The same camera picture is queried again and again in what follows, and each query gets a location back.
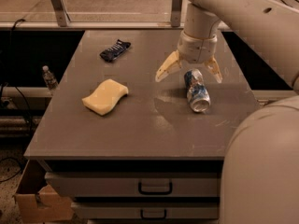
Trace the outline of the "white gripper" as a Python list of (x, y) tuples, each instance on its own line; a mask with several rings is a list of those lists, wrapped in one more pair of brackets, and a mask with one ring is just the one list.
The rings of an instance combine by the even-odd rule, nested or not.
[(173, 51), (156, 72), (155, 81), (160, 82), (170, 74), (178, 72), (182, 68), (181, 60), (188, 63), (204, 63), (207, 71), (222, 83), (222, 75), (215, 59), (217, 36), (211, 38), (193, 38), (182, 32), (178, 40), (178, 50)]

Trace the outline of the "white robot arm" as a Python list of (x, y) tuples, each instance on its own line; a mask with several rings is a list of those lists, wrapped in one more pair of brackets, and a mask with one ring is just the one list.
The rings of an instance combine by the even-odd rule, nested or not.
[[(206, 50), (223, 21), (293, 89), (299, 74), (299, 11), (274, 0), (189, 0), (178, 48), (157, 80), (183, 61), (221, 75)], [(249, 115), (226, 148), (219, 224), (299, 224), (299, 95)]]

